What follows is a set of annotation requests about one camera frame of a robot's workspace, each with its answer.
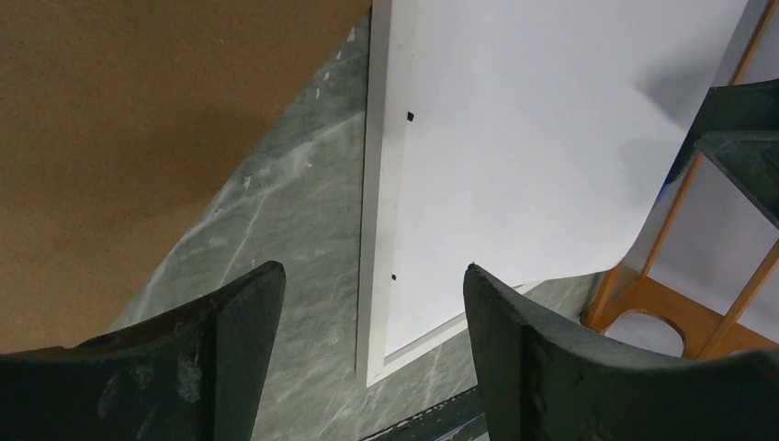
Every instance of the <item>brown cardboard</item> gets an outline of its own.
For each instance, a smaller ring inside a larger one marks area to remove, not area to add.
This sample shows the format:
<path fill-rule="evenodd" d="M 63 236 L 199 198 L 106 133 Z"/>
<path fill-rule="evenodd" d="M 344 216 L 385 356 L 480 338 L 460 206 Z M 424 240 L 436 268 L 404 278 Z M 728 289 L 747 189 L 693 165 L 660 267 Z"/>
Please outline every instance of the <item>brown cardboard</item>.
<path fill-rule="evenodd" d="M 0 0 L 0 352 L 106 331 L 368 0 Z"/>

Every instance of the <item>chair leg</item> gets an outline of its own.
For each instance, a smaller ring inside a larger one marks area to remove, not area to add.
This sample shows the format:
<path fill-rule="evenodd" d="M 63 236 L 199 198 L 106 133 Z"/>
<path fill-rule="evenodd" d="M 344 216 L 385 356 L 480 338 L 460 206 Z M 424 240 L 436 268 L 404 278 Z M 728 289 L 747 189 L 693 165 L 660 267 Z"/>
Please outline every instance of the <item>chair leg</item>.
<path fill-rule="evenodd" d="M 717 348 L 722 337 L 725 336 L 730 327 L 739 320 L 741 314 L 750 306 L 750 303 L 760 291 L 762 284 L 765 283 L 768 276 L 770 276 L 776 268 L 777 262 L 779 262 L 779 240 L 773 244 L 771 251 L 763 258 L 760 266 L 757 267 L 757 270 L 750 278 L 750 281 L 747 282 L 747 285 L 741 290 L 741 293 L 736 298 L 736 301 L 730 306 L 728 313 L 725 314 L 725 317 L 722 318 L 722 321 L 717 328 L 711 336 L 708 337 L 704 348 L 701 349 L 701 353 L 698 354 L 697 358 L 707 359 L 711 357 L 712 352 Z"/>
<path fill-rule="evenodd" d="M 595 325 L 597 324 L 601 313 L 604 311 L 606 303 L 611 297 L 612 291 L 614 290 L 614 284 L 616 283 L 616 278 L 618 276 L 619 265 L 605 272 L 604 279 L 601 281 L 601 287 L 598 288 L 598 293 L 595 294 L 595 300 L 581 314 L 581 324 L 594 331 L 602 331 L 600 329 L 595 329 Z"/>

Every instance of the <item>orange wooden frame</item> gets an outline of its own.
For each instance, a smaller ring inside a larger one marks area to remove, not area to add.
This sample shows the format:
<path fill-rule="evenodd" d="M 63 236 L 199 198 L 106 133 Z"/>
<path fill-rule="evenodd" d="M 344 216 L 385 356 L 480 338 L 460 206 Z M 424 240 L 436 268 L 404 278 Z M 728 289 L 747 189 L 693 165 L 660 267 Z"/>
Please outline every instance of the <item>orange wooden frame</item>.
<path fill-rule="evenodd" d="M 731 77 L 731 85 L 739 84 L 743 79 L 778 6 L 779 0 L 770 0 L 763 10 L 750 42 Z M 779 240 L 762 260 L 725 316 L 649 278 L 649 271 L 657 259 L 702 161 L 703 156 L 700 154 L 693 160 L 641 272 L 622 288 L 615 288 L 620 276 L 632 270 L 620 264 L 607 271 L 593 303 L 581 314 L 581 324 L 602 333 L 625 312 L 647 313 L 665 321 L 679 333 L 684 342 L 683 356 L 688 358 L 707 359 L 726 356 L 738 350 L 779 347 L 775 342 L 738 324 L 741 314 L 776 268 L 779 261 Z"/>

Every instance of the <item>cardboard sheet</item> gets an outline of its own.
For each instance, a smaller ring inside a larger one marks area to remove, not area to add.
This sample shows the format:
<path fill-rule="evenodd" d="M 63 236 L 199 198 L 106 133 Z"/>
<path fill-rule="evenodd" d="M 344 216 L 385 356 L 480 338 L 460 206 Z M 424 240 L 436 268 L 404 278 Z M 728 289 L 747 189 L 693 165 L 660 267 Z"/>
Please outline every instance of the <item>cardboard sheet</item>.
<path fill-rule="evenodd" d="M 0 352 L 133 293 L 367 0 L 0 0 Z"/>

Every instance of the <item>gray marble surface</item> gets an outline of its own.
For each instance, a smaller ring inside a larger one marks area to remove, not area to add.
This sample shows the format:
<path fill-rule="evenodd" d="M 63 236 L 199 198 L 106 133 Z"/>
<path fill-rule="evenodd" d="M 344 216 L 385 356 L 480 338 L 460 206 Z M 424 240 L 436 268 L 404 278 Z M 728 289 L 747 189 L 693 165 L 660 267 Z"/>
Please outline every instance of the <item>gray marble surface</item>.
<path fill-rule="evenodd" d="M 365 17 L 113 325 L 281 262 L 287 293 L 254 440 L 357 440 L 476 383 L 467 333 L 370 389 L 356 379 L 368 33 Z M 528 295 L 573 314 L 587 284 L 553 283 Z"/>

